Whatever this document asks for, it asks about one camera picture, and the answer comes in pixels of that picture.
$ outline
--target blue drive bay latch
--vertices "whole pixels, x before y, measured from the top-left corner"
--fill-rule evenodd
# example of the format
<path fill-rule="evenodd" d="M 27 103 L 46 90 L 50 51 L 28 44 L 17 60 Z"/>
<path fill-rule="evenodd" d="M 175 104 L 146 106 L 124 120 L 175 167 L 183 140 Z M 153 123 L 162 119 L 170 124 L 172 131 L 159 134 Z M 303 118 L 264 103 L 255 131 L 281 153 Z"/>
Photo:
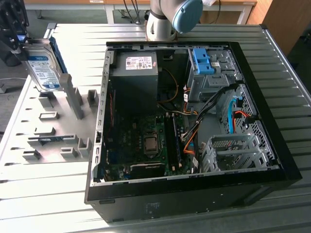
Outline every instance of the blue drive bay latch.
<path fill-rule="evenodd" d="M 193 59 L 198 67 L 198 74 L 214 74 L 215 70 L 209 63 L 206 49 L 193 49 Z"/>

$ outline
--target floor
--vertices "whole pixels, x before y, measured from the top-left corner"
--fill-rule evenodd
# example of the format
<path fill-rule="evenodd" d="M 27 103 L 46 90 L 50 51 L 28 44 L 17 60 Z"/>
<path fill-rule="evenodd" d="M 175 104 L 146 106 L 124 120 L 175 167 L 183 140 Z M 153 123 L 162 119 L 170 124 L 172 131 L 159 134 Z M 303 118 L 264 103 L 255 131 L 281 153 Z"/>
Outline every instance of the floor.
<path fill-rule="evenodd" d="M 129 18 L 122 18 L 117 11 L 115 13 L 116 23 L 130 23 Z M 102 10 L 58 10 L 58 11 L 43 11 L 42 19 L 37 19 L 35 11 L 27 11 L 30 26 L 28 32 L 30 37 L 42 37 L 45 33 L 47 25 L 52 22 L 56 23 L 107 23 L 105 11 Z M 144 12 L 141 11 L 139 16 L 143 22 Z M 298 76 L 301 78 L 307 89 L 311 90 L 311 45 L 305 44 L 303 40 L 299 40 L 294 49 L 288 56 L 289 61 L 293 66 Z M 27 72 L 23 66 L 7 67 L 0 60 L 0 84 L 3 83 L 8 88 L 5 94 L 0 94 L 0 141 L 2 133 L 9 122 L 14 106 L 18 100 L 23 80 L 2 80 L 5 78 L 26 78 Z"/>

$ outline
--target open computer tower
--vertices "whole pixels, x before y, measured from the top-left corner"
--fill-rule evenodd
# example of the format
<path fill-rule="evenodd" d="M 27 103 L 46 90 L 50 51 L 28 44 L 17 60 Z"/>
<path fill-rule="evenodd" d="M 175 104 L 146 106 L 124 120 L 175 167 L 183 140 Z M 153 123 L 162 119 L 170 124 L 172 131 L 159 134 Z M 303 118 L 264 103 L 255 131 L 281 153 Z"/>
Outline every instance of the open computer tower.
<path fill-rule="evenodd" d="M 236 42 L 107 43 L 85 203 L 107 222 L 247 206 L 301 179 Z"/>

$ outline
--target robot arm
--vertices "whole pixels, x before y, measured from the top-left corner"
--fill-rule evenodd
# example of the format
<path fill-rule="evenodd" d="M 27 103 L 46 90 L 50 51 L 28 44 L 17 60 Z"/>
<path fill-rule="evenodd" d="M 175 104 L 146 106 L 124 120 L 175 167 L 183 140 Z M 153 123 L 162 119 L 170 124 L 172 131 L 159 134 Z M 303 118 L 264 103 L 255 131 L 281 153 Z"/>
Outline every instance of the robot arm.
<path fill-rule="evenodd" d="M 201 0 L 151 0 L 146 31 L 148 40 L 174 40 L 176 32 L 190 32 L 199 21 L 203 10 Z"/>
<path fill-rule="evenodd" d="M 11 51 L 20 49 L 29 26 L 24 1 L 0 0 L 0 42 Z"/>

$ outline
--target ram slot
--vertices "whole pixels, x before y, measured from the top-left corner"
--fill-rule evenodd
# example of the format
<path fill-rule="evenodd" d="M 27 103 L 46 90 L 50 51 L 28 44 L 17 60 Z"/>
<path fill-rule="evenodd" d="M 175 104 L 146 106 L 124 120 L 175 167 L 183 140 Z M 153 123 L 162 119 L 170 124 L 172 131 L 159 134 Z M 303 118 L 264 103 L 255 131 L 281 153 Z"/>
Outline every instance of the ram slot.
<path fill-rule="evenodd" d="M 177 153 L 178 148 L 176 143 L 174 120 L 172 116 L 164 117 L 164 128 L 169 169 L 175 171 L 179 168 L 179 160 Z"/>

